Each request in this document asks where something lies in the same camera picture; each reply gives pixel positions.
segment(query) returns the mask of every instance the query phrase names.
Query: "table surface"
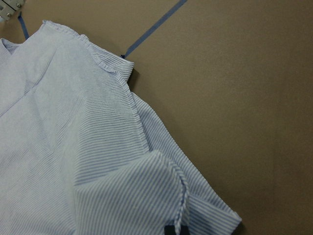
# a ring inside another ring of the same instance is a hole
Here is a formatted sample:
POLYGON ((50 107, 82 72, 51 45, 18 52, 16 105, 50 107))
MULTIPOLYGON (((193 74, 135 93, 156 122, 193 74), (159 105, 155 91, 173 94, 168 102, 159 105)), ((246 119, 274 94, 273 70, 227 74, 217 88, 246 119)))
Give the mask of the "table surface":
MULTIPOLYGON (((22 12, 30 35, 51 20, 120 55, 177 2, 27 0, 22 12)), ((127 57, 131 89, 242 217, 235 235, 312 234, 312 12, 309 0, 189 0, 127 57)), ((17 14, 0 37, 24 41, 17 14)))

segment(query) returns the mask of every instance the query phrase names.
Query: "tape strip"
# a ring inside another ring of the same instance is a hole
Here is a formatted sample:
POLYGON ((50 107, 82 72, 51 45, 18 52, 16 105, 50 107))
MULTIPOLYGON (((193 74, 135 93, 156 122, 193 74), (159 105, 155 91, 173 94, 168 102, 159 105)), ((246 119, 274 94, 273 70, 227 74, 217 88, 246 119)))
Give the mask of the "tape strip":
POLYGON ((180 0, 176 3, 168 12, 165 13, 151 28, 149 28, 137 41, 132 44, 125 55, 121 55, 122 58, 127 57, 133 52, 143 41, 145 41, 157 28, 159 28, 168 18, 171 17, 181 6, 183 6, 187 0, 180 0))
POLYGON ((19 19, 19 22, 20 22, 20 24, 22 26, 24 37, 27 40, 29 38, 29 35, 28 35, 28 32, 27 32, 27 28, 26 28, 25 22, 24 22, 24 20, 22 18, 22 12, 19 13, 18 19, 19 19))

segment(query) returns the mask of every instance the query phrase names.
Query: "cardboard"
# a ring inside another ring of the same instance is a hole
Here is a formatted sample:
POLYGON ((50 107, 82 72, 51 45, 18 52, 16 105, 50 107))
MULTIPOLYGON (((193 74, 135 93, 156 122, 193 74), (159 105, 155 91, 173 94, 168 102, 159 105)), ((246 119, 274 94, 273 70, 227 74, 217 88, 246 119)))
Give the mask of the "cardboard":
MULTIPOLYGON (((176 2, 27 0, 22 12, 30 35, 52 20, 120 55, 176 2)), ((242 217, 236 235, 313 234, 312 12, 189 0, 127 57, 131 89, 242 217)), ((0 37, 22 43, 16 17, 0 37)))

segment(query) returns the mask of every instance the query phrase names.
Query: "striped fabric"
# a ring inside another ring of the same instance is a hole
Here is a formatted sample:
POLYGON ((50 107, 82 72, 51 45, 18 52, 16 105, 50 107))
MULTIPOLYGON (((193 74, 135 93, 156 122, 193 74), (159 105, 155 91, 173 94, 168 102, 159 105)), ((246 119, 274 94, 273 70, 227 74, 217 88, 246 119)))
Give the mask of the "striped fabric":
POLYGON ((240 223, 130 92, 132 69, 52 22, 23 44, 1 39, 1 235, 229 235, 240 223))

